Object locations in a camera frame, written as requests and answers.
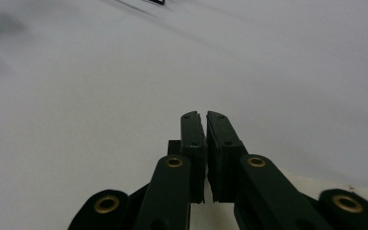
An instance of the black object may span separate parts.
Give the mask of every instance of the black object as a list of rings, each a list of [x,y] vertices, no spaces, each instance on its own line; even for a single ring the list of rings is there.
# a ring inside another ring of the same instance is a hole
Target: black object
[[[190,203],[204,201],[206,162],[213,200],[235,203],[241,230],[368,229],[367,200],[343,190],[325,191],[318,201],[303,195],[269,159],[247,153],[226,116],[208,112],[207,121],[205,138],[199,114],[184,114],[181,140],[169,141],[150,184],[132,195],[91,196],[69,230],[189,229]]]

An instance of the white surface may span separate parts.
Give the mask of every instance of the white surface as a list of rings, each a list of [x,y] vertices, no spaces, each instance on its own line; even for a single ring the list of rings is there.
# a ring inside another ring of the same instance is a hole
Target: white surface
[[[0,230],[66,229],[96,192],[136,191],[192,110],[294,174],[368,188],[368,1],[125,2],[0,0]],[[192,212],[236,229],[230,205]]]

